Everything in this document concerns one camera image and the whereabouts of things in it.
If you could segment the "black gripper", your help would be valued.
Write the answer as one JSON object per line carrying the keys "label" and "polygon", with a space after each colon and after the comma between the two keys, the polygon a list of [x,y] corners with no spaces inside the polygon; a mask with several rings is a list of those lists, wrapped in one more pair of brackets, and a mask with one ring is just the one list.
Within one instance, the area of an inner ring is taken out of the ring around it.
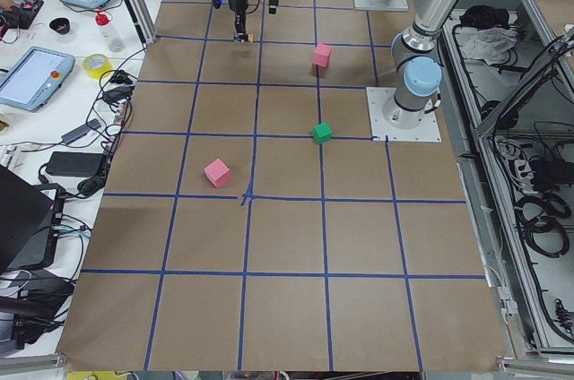
{"label": "black gripper", "polygon": [[[234,36],[246,36],[247,24],[246,16],[248,9],[248,0],[228,0],[230,9],[234,12]],[[268,12],[276,14],[279,5],[279,0],[268,0]]]}

